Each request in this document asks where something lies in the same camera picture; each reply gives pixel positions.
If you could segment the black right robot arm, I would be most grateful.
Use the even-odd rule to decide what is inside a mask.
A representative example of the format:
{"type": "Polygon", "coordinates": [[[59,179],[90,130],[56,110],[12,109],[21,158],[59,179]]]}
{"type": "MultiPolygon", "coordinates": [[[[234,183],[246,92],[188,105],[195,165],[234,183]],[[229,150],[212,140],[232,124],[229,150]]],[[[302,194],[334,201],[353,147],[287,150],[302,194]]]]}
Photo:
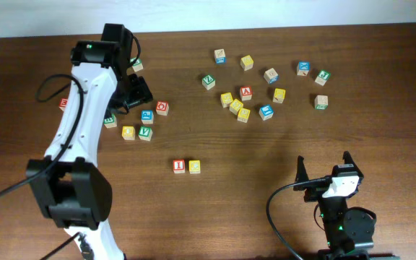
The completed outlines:
{"type": "Polygon", "coordinates": [[[335,165],[330,175],[311,180],[306,172],[304,157],[299,156],[295,191],[304,191],[306,203],[317,203],[321,213],[328,248],[318,251],[319,259],[398,259],[398,256],[370,255],[377,216],[362,207],[348,207],[347,200],[358,192],[364,175],[345,151],[341,165],[335,165]]]}

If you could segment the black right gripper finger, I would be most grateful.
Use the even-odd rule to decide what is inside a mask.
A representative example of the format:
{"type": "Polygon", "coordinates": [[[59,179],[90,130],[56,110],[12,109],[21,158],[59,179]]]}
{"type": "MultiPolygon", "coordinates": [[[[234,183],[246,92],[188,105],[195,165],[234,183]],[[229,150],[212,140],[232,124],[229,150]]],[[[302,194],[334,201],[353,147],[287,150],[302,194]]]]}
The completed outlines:
{"type": "Polygon", "coordinates": [[[293,190],[294,191],[306,190],[308,181],[309,181],[309,178],[306,172],[306,167],[304,165],[304,157],[299,155],[297,158],[297,171],[296,171],[296,176],[295,176],[295,186],[293,187],[293,190]]]}
{"type": "Polygon", "coordinates": [[[344,151],[343,152],[342,159],[344,160],[344,163],[345,164],[351,164],[351,165],[354,165],[355,164],[355,162],[352,159],[352,156],[351,156],[351,154],[350,154],[349,151],[344,151]]]}

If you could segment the yellow C wooden block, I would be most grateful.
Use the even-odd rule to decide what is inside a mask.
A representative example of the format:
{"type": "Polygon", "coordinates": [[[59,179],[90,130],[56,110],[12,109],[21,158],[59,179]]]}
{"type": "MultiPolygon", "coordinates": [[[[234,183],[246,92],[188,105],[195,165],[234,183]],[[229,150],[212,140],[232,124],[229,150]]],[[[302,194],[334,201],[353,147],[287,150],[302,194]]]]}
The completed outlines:
{"type": "Polygon", "coordinates": [[[189,172],[190,174],[200,174],[201,172],[201,161],[190,160],[189,161],[189,172]]]}

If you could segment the red I wooden block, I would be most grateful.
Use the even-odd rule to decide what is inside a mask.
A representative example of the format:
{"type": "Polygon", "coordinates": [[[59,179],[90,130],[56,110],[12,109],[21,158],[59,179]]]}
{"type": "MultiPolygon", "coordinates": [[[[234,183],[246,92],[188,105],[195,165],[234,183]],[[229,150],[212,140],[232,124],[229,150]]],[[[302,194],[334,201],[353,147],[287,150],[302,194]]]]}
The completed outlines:
{"type": "Polygon", "coordinates": [[[185,160],[174,160],[173,161],[173,172],[175,174],[185,173],[185,160]]]}

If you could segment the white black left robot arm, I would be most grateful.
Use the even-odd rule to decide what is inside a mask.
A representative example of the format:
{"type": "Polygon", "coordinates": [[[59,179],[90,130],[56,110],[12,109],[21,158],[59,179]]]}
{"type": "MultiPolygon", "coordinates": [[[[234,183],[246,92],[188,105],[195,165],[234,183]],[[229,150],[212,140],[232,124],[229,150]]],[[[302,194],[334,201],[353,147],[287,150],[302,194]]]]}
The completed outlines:
{"type": "Polygon", "coordinates": [[[98,142],[106,116],[127,114],[152,101],[143,77],[128,74],[139,41],[120,24],[106,24],[99,41],[71,50],[69,96],[61,123],[42,160],[26,176],[45,218],[64,229],[83,259],[125,259],[110,223],[113,192],[98,170],[98,142]]]}

